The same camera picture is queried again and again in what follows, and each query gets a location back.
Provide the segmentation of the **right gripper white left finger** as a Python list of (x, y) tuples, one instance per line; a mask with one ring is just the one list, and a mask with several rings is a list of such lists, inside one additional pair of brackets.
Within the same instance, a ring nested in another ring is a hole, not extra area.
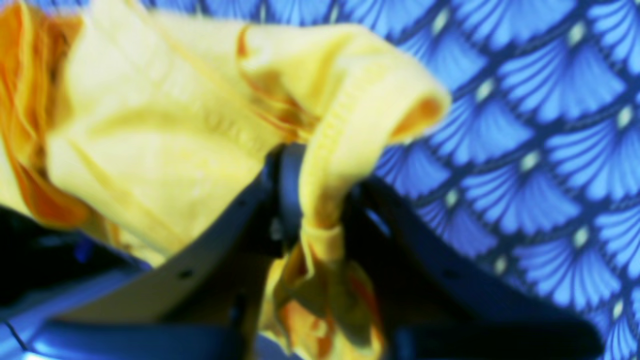
[(299, 237), (298, 176), (305, 151), (299, 143), (272, 151), (259, 175), (196, 241), (154, 271), (55, 321), (98, 326), (164, 322), (233, 256), (244, 251), (281, 256)]

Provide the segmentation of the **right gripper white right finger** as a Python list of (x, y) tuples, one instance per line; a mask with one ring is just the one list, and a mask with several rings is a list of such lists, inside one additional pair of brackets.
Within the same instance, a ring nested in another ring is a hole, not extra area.
[(347, 252), (371, 276), (391, 336), (595, 336), (580, 317), (522, 294), (457, 254), (390, 186), (349, 194)]

